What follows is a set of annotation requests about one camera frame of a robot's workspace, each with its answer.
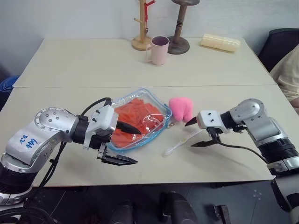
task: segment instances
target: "white wall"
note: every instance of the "white wall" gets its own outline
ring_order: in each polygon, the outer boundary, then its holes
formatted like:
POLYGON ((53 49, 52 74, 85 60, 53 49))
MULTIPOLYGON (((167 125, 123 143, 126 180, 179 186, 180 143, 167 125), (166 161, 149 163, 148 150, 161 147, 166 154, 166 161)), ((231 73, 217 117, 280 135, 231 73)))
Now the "white wall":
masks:
MULTIPOLYGON (((149 36, 174 33, 179 6, 157 0, 149 36)), ((43 38, 135 37, 138 0, 0 0, 0 66, 21 74, 43 38)), ((259 52, 269 30, 299 27, 299 0, 201 0, 187 9, 182 36, 244 37, 259 52)))

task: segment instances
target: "white table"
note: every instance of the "white table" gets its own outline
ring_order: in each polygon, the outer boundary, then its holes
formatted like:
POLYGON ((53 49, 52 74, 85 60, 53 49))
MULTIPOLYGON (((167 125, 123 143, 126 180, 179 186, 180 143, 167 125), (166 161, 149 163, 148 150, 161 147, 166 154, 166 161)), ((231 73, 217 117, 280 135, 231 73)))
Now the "white table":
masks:
MULTIPOLYGON (((194 115, 204 109, 226 112, 244 99, 259 98, 265 103, 269 115, 280 123, 295 147, 299 148, 299 117, 276 85, 151 87, 148 89, 166 103, 171 97, 190 97, 195 103, 194 115)), ((4 151, 9 138, 18 129, 31 122, 40 109, 56 106, 78 114, 99 98, 122 97, 134 90, 136 88, 15 88, 0 113, 2 126, 0 152, 4 151)), ((175 145, 195 128, 196 125, 184 127, 183 124, 178 124, 166 129, 151 143, 126 154, 139 163, 124 167, 101 163, 96 159, 96 150, 85 151, 82 145, 67 144, 57 170, 47 186, 235 182, 272 178, 264 162, 246 150, 219 145, 206 148, 189 147, 193 143, 208 140, 205 131, 178 148, 169 157, 162 156, 164 150, 175 145)), ((222 134, 221 139, 228 144, 246 146, 258 151, 246 133, 222 134)), ((47 165, 38 173, 34 185, 41 182, 49 165, 50 163, 47 162, 47 165)))
POLYGON ((157 87, 275 84, 241 39, 235 53, 199 46, 168 55, 162 66, 145 63, 145 52, 126 39, 44 40, 15 87, 157 87))

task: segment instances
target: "black cable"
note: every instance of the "black cable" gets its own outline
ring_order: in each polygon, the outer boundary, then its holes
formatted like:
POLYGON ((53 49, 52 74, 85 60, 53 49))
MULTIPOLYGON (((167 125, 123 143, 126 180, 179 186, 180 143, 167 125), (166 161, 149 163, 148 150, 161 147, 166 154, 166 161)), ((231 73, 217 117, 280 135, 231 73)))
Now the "black cable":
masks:
POLYGON ((244 147, 244 146, 228 145, 228 144, 222 143, 221 141, 218 141, 217 139, 215 139, 215 142, 218 143, 219 145, 222 145, 222 146, 225 146, 225 147, 229 147, 229 148, 242 148, 242 149, 246 149, 248 151, 251 151, 252 153, 254 153, 255 155, 257 155, 258 157, 260 157, 261 160, 263 160, 265 163, 267 163, 267 161, 259 153, 257 153, 256 151, 254 151, 251 148, 247 148, 247 147, 244 147))
POLYGON ((55 159, 50 160, 50 162, 52 163, 50 168, 48 169, 45 177, 43 178, 42 182, 40 183, 40 185, 38 186, 37 190, 29 197, 29 199, 33 200, 33 198, 38 194, 38 192, 47 184, 47 182, 50 180, 50 178, 53 176, 56 166, 58 164, 60 155, 62 153, 62 151, 64 150, 66 145, 66 142, 61 142, 60 147, 59 147, 59 151, 55 157, 55 159))
POLYGON ((213 141, 219 145, 222 145, 222 146, 225 146, 225 147, 229 147, 229 148, 242 148, 242 149, 246 149, 248 151, 251 151, 252 153, 254 153, 255 155, 257 155, 258 157, 260 157, 261 160, 263 160, 265 163, 267 163, 267 161, 259 154, 257 153, 256 151, 254 151, 253 149, 251 148, 247 148, 247 147, 244 147, 244 146, 234 146, 234 145, 228 145, 228 144, 225 144, 225 143, 222 143, 219 139, 219 136, 218 136, 218 133, 216 132, 216 129, 214 127, 208 127, 207 128, 207 131, 210 133, 213 141))
POLYGON ((106 101, 105 105, 107 105, 107 104, 111 105, 111 103, 112 103, 112 99, 109 97, 99 99, 99 100, 95 101, 94 103, 90 104, 85 110, 83 110, 81 115, 84 115, 90 108, 92 108, 93 106, 96 106, 97 104, 99 104, 103 101, 106 101))
POLYGON ((46 224, 54 224, 54 221, 45 210, 36 207, 13 208, 0 211, 0 217, 11 217, 17 215, 34 216, 42 219, 46 224))

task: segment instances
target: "wooden mug tree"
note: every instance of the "wooden mug tree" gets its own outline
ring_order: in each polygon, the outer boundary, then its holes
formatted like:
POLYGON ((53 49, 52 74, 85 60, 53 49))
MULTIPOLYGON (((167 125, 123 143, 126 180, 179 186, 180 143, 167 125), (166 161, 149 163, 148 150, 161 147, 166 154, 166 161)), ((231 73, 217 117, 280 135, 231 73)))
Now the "wooden mug tree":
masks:
POLYGON ((155 0, 146 3, 146 0, 139 0, 140 19, 134 18, 135 21, 140 23, 140 35, 132 40, 132 46, 136 50, 145 50, 146 45, 150 43, 150 38, 146 36, 148 32, 148 6, 155 3, 155 0))

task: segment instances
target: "mug handle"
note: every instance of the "mug handle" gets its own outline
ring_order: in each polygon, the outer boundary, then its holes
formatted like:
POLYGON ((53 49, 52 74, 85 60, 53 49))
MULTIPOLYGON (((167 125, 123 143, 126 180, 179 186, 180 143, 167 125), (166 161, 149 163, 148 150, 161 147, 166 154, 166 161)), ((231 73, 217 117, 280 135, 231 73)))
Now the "mug handle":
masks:
POLYGON ((145 57, 145 61, 146 62, 151 62, 151 60, 149 60, 149 51, 151 50, 151 45, 147 44, 146 48, 145 48, 145 52, 146 52, 146 57, 145 57))

